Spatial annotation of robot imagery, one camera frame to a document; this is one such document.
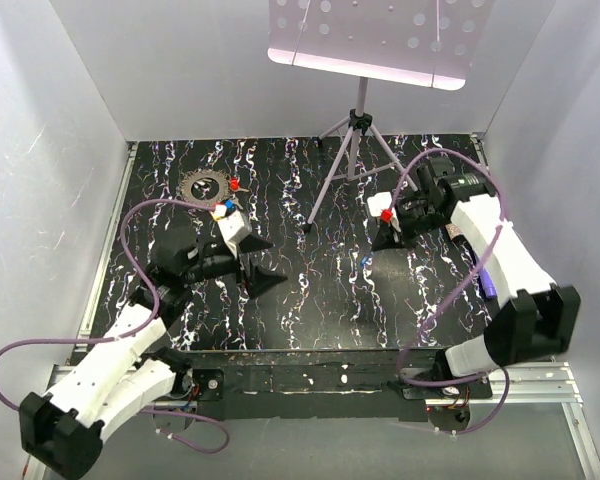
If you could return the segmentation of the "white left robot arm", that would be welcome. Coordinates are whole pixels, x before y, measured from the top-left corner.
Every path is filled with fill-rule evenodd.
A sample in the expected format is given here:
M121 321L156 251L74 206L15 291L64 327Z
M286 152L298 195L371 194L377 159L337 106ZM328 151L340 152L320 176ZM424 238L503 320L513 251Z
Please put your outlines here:
M256 298L286 281L249 257L271 246L253 233L225 242L184 230L159 242L146 266L157 291L140 284L108 330L108 342L95 345L45 393L21 401L23 449L62 478L81 479L132 416L159 397L185 398L197 384L191 362L167 347L154 353L149 347L183 316L198 283L233 275Z

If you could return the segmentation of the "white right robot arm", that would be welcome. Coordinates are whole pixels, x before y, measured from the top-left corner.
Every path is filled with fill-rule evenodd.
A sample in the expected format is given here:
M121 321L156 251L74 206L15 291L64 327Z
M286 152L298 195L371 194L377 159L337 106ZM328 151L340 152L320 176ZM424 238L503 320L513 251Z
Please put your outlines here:
M458 174L448 167L441 157L428 160L416 170L417 190L381 192L366 207L378 222L373 250L412 248L416 238L452 224L494 285L499 310L484 332L437 353L429 374L410 381L432 382L451 398L470 377L566 352L581 297L575 287L558 285L528 252L484 172Z

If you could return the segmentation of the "round metal keyring disc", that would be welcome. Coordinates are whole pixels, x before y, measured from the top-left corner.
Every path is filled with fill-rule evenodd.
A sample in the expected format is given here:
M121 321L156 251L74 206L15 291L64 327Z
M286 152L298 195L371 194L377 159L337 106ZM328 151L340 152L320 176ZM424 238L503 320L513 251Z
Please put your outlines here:
M178 192L188 202L213 205L229 198L229 179L225 173L209 169L187 172Z

